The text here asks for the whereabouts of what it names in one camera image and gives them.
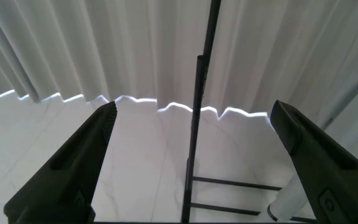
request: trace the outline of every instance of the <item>white tile floor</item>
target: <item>white tile floor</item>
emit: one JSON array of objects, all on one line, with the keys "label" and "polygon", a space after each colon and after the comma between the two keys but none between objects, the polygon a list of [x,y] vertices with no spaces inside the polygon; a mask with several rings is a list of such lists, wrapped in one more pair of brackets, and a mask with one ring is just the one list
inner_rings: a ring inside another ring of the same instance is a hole
[{"label": "white tile floor", "polygon": [[[0,98],[0,223],[4,204],[102,105],[58,96],[38,104],[15,93]],[[179,222],[191,113],[155,103],[117,102],[118,117],[92,206],[99,221]],[[202,112],[195,174],[284,186],[294,168],[266,118]],[[195,182],[193,202],[262,210],[276,192]],[[299,216],[313,217],[310,207]],[[255,217],[192,208],[192,222],[251,222]]]}]

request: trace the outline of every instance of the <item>white pipe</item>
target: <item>white pipe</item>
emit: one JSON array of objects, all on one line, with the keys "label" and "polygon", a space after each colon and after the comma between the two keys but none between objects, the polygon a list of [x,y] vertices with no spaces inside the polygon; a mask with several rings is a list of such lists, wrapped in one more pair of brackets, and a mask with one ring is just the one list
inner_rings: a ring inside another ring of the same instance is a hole
[{"label": "white pipe", "polygon": [[[358,143],[358,74],[344,85],[320,112],[317,125],[347,150]],[[308,202],[297,174],[279,191],[277,198],[257,217],[257,222],[287,222]]]}]

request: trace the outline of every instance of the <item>black horizontal bar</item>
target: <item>black horizontal bar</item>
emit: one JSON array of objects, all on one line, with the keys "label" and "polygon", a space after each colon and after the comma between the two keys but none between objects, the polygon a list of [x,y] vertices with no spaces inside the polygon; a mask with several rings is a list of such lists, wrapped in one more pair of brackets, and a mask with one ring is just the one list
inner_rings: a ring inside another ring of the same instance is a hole
[{"label": "black horizontal bar", "polygon": [[228,181],[228,180],[211,179],[211,178],[205,178],[205,177],[193,177],[193,180],[215,183],[215,184],[234,185],[234,186],[240,186],[240,187],[252,187],[252,188],[257,188],[257,189],[265,189],[265,190],[279,191],[282,189],[281,187],[274,187],[274,186],[268,186],[268,185],[262,185],[262,184],[249,184],[249,183],[241,183],[241,182]]},{"label": "black horizontal bar", "polygon": [[[238,208],[227,208],[227,207],[221,207],[221,206],[215,206],[215,205],[205,205],[205,204],[200,204],[200,203],[191,203],[190,206],[193,208],[203,208],[203,209],[208,209],[208,210],[221,211],[221,212],[232,212],[232,213],[244,214],[244,215],[257,216],[260,214],[260,212],[252,211],[252,210],[244,210],[244,209],[238,209]],[[290,220],[295,221],[295,222],[317,223],[317,220],[312,219],[312,218],[292,217]]]}]

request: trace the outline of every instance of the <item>metal rack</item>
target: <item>metal rack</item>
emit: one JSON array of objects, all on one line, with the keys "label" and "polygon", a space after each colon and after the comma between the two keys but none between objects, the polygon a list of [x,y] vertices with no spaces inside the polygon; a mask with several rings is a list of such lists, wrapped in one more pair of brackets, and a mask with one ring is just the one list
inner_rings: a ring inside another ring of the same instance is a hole
[{"label": "metal rack", "polygon": [[[216,24],[218,21],[220,5],[221,5],[221,0],[211,0],[208,26],[206,31],[205,43],[204,43],[204,51],[202,55],[197,56],[195,91],[194,91],[194,98],[193,98],[193,114],[191,119],[190,150],[189,150],[189,157],[187,159],[187,165],[186,165],[185,192],[183,195],[183,207],[182,207],[182,214],[181,214],[182,223],[189,223],[190,209],[192,207],[222,211],[222,212],[239,213],[244,215],[254,215],[254,216],[259,215],[260,213],[258,211],[252,211],[252,210],[243,210],[238,208],[227,208],[227,207],[219,207],[215,205],[192,203],[191,193],[192,193],[193,181],[234,185],[240,187],[250,187],[250,188],[257,188],[257,189],[264,189],[264,190],[275,190],[275,191],[281,190],[281,187],[274,187],[274,186],[261,185],[261,184],[241,183],[241,182],[234,182],[228,180],[209,179],[205,177],[194,176],[194,163],[195,163],[195,156],[196,156],[198,126],[200,124],[201,101],[203,99],[205,81],[208,73],[209,61],[211,58],[212,46],[215,36]],[[316,220],[310,218],[293,217],[291,218],[291,220],[296,222],[316,223]]]}]

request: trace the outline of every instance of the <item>white curtain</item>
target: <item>white curtain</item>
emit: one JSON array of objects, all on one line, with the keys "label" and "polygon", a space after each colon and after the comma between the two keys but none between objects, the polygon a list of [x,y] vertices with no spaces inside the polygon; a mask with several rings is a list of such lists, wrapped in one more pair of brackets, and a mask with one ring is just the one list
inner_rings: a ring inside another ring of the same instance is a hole
[{"label": "white curtain", "polygon": [[[192,106],[210,1],[0,1],[0,94]],[[358,1],[222,1],[203,106],[312,119],[358,69]]]}]

